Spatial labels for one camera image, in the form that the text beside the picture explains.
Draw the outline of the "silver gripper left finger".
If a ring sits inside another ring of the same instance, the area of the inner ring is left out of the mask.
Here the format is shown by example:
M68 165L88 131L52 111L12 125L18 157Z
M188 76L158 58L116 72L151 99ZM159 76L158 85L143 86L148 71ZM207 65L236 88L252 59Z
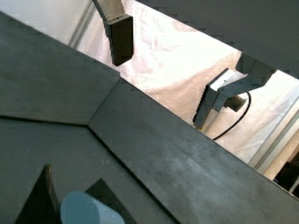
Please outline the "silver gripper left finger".
M134 17L126 14L122 0L92 0L92 3L104 22L112 63L120 66L134 56Z

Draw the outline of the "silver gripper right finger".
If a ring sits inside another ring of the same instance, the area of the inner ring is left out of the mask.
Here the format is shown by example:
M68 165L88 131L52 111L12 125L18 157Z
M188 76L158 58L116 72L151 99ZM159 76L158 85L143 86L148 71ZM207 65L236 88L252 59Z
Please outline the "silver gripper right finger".
M192 118L195 126L203 127L210 112L212 110L220 112L228 98L262 88L275 72L272 66L242 53L235 68L226 68L206 85Z

